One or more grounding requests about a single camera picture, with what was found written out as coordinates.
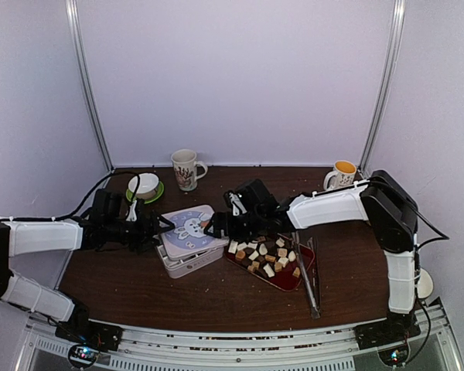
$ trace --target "bowl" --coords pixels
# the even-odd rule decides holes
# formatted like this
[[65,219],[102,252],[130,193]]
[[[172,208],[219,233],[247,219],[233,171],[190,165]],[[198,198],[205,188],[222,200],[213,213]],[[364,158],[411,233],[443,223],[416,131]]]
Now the bowl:
[[[158,190],[158,184],[160,183],[160,179],[156,174],[151,172],[143,172],[139,174],[141,179],[138,187],[138,191],[136,193],[136,198],[138,199],[152,199],[156,196],[156,192]],[[136,185],[138,184],[138,177],[135,176],[129,181],[129,191],[134,193],[136,189]]]

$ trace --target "box lid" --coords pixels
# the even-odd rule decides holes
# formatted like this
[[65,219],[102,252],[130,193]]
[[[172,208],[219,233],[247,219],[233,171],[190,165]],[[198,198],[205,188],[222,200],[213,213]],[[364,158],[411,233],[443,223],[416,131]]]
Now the box lid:
[[196,206],[163,215],[176,225],[174,230],[161,235],[170,259],[183,259],[200,251],[227,245],[228,238],[220,239],[204,234],[204,227],[212,215],[213,208],[210,205]]

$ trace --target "cartoon rabbit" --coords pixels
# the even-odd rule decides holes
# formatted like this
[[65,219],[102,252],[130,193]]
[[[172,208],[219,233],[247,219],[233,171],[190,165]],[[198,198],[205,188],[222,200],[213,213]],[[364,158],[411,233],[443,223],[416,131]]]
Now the cartoon rabbit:
[[179,240],[184,240],[187,237],[203,238],[206,234],[203,233],[204,227],[210,221],[210,215],[201,213],[197,218],[190,218],[184,222],[184,226],[175,228],[173,233],[179,235]]

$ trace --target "dark brown tabletop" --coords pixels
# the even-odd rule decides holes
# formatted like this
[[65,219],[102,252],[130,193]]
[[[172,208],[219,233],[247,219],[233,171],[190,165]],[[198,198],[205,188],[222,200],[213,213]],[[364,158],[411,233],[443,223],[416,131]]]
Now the dark brown tabletop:
[[[329,169],[210,167],[198,189],[188,193],[179,191],[170,168],[137,171],[155,172],[164,182],[163,197],[146,208],[167,213],[203,204],[225,211],[223,192],[254,178],[262,179],[279,200],[321,190]],[[108,188],[123,192],[130,178],[115,177]],[[280,291],[225,258],[174,280],[155,251],[77,251],[60,290],[85,303],[92,319],[180,331],[288,330],[384,317],[387,267],[371,228],[364,222],[314,226],[302,232],[302,241],[315,235],[322,294],[322,317],[316,321],[309,315],[302,285],[293,292]]]

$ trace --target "green plate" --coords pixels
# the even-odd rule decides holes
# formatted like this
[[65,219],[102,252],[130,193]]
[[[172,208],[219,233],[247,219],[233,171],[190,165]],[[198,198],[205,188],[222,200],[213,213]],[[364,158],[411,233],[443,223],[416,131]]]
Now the green plate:
[[[158,189],[156,191],[155,197],[153,197],[152,199],[145,200],[145,205],[147,205],[149,203],[153,203],[154,201],[156,201],[157,199],[162,197],[163,191],[165,191],[165,186],[163,185],[162,182],[160,182],[160,183],[158,183]],[[132,192],[129,189],[127,191],[125,191],[125,197],[127,197],[128,201],[131,201]]]

